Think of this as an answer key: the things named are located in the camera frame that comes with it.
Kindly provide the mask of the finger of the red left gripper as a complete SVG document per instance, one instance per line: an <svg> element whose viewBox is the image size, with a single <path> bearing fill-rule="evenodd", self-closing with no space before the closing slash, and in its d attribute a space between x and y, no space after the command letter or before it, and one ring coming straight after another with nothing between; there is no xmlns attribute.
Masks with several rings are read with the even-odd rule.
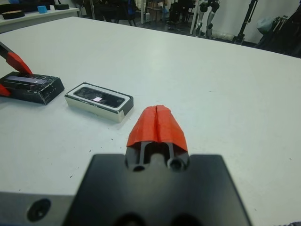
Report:
<svg viewBox="0 0 301 226"><path fill-rule="evenodd" d="M10 48L0 43L0 55L6 60L6 62L21 73L32 74L32 71L28 65L22 60L22 58L13 52Z"/></svg>
<svg viewBox="0 0 301 226"><path fill-rule="evenodd" d="M9 97L11 94L3 85L0 84L0 95Z"/></svg>

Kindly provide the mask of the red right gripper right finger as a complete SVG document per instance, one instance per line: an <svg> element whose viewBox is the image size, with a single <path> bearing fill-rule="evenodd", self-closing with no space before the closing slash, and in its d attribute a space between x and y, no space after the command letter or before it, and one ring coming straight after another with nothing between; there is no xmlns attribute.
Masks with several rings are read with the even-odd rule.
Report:
<svg viewBox="0 0 301 226"><path fill-rule="evenodd" d="M186 138L171 110L164 105L157 106L157 135L167 168L184 171L189 161Z"/></svg>

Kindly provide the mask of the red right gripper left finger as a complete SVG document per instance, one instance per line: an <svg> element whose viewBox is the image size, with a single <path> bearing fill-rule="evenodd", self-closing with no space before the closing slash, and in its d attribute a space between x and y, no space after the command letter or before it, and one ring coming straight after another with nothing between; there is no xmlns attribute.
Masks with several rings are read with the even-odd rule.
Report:
<svg viewBox="0 0 301 226"><path fill-rule="evenodd" d="M147 145L157 141L156 133L157 108L145 108L129 134L125 154L126 166L134 172L143 171L146 161Z"/></svg>

